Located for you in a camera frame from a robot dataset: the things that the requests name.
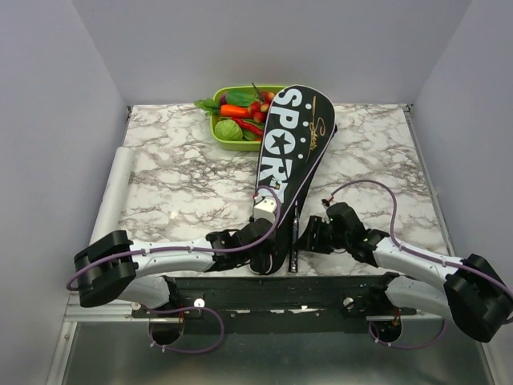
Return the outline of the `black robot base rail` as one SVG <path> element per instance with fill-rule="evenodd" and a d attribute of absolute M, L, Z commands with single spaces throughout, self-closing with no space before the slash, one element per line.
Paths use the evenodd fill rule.
<path fill-rule="evenodd" d="M 414 309 L 385 296 L 395 274 L 363 277 L 176 278 L 170 301 L 134 318 L 156 326 L 159 338 L 186 334 L 364 334 L 373 323 L 381 339 L 398 340 L 401 316 Z"/>

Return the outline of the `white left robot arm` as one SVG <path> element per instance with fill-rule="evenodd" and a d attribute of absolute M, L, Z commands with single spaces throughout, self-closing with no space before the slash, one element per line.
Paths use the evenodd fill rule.
<path fill-rule="evenodd" d="M 133 241 L 126 231 L 115 230 L 75 255 L 75 274 L 66 288 L 78 292 L 83 308 L 119 299 L 141 303 L 167 317 L 176 311 L 178 298 L 166 274 L 223 272 L 244 265 L 256 274 L 272 274 L 282 263 L 276 235 L 276 226 L 264 218 L 242 229 L 174 243 Z"/>

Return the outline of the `black racket cover bag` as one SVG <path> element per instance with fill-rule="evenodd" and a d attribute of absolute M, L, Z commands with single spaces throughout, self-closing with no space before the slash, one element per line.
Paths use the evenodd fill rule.
<path fill-rule="evenodd" d="M 257 164 L 256 188 L 274 190 L 281 203 L 272 250 L 252 259 L 250 269 L 259 275 L 276 273 L 289 256 L 293 212 L 303 209 L 309 186 L 329 143 L 337 132 L 331 100 L 304 85 L 285 87 L 270 104 Z"/>

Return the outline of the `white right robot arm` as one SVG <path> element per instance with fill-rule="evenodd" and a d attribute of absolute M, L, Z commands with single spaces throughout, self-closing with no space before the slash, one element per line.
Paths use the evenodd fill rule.
<path fill-rule="evenodd" d="M 367 229 L 346 203 L 329 206 L 325 217 L 310 217 L 295 246 L 323 254 L 343 249 L 356 261 L 391 270 L 391 281 L 368 297 L 378 314 L 395 307 L 422 310 L 449 318 L 479 342 L 490 342 L 510 321 L 512 295 L 486 258 L 450 257 L 399 243 L 385 231 Z"/>

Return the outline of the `white shuttlecock tube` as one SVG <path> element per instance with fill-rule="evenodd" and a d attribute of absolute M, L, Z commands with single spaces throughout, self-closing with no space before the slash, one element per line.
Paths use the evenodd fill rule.
<path fill-rule="evenodd" d="M 134 162 L 135 152 L 132 149 L 125 147 L 116 149 L 91 234 L 91 245 L 117 229 L 119 217 L 126 203 L 127 188 Z"/>

